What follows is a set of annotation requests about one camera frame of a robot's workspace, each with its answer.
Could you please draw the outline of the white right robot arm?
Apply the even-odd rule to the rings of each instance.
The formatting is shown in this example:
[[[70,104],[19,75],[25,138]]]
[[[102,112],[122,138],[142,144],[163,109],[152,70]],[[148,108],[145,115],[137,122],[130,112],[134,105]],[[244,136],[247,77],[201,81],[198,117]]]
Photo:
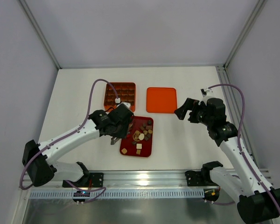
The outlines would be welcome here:
[[[174,111],[179,120],[189,114],[189,122],[207,127],[209,136],[233,165],[233,177],[217,161],[203,164],[203,177],[219,185],[233,199],[246,224],[257,224],[280,217],[280,189],[275,189],[250,157],[237,128],[227,121],[225,105],[219,98],[198,101],[191,98]]]

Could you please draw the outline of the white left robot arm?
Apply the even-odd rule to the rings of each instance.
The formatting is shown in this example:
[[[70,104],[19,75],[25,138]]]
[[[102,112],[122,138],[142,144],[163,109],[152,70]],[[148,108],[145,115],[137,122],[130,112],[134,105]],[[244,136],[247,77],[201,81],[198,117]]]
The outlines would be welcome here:
[[[28,174],[33,187],[50,181],[62,181],[63,187],[74,185],[85,188],[91,173],[82,162],[65,163],[59,159],[78,146],[102,136],[112,141],[127,137],[134,114],[129,103],[121,103],[110,112],[95,110],[87,115],[82,124],[41,143],[26,143],[22,158],[24,174]]]

